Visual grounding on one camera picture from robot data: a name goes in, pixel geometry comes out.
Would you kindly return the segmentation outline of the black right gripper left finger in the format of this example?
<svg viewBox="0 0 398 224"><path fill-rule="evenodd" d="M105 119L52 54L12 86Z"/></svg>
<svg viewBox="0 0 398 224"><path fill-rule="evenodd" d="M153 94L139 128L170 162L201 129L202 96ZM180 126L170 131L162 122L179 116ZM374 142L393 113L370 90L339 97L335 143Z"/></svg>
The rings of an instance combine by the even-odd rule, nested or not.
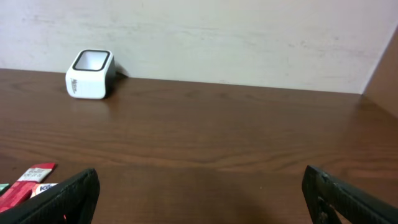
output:
<svg viewBox="0 0 398 224"><path fill-rule="evenodd" d="M94 168L71 178L1 213L1 224L90 224L100 194Z"/></svg>

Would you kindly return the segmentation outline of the orange tissue pack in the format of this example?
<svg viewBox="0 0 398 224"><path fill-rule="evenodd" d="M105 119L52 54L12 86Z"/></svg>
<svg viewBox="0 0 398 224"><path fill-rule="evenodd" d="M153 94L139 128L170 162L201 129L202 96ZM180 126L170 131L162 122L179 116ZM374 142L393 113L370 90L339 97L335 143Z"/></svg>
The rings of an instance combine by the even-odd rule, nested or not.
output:
<svg viewBox="0 0 398 224"><path fill-rule="evenodd" d="M55 185L57 185L57 183L35 184L32 187L32 193L31 193L30 197L33 198L36 195L41 194L42 192L45 192L46 190L52 188Z"/></svg>

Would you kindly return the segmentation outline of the red stick sachet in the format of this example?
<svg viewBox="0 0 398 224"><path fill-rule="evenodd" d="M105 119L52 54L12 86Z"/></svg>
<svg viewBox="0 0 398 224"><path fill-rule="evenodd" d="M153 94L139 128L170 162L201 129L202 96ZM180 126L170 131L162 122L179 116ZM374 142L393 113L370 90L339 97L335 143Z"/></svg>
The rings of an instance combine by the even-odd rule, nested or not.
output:
<svg viewBox="0 0 398 224"><path fill-rule="evenodd" d="M37 187L56 168L56 163L36 164L27 169L11 187L1 195L1 212L15 207L31 198Z"/></svg>

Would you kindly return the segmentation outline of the teal wet wipes pack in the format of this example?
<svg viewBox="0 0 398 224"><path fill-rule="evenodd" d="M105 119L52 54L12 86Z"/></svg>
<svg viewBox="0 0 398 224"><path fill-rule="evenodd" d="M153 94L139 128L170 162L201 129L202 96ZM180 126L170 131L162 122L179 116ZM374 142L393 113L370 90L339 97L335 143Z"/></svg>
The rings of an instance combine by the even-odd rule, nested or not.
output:
<svg viewBox="0 0 398 224"><path fill-rule="evenodd" d="M7 190L9 187L9 184L0 184L0 192Z"/></svg>

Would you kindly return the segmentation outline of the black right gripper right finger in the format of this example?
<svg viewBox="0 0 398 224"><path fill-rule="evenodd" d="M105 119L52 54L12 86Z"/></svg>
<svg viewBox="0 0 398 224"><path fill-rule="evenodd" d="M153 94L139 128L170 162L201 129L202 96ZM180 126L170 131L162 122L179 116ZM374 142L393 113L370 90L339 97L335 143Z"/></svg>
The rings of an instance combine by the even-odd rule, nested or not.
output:
<svg viewBox="0 0 398 224"><path fill-rule="evenodd" d="M397 224L397 208L315 166L308 165L302 192L313 223Z"/></svg>

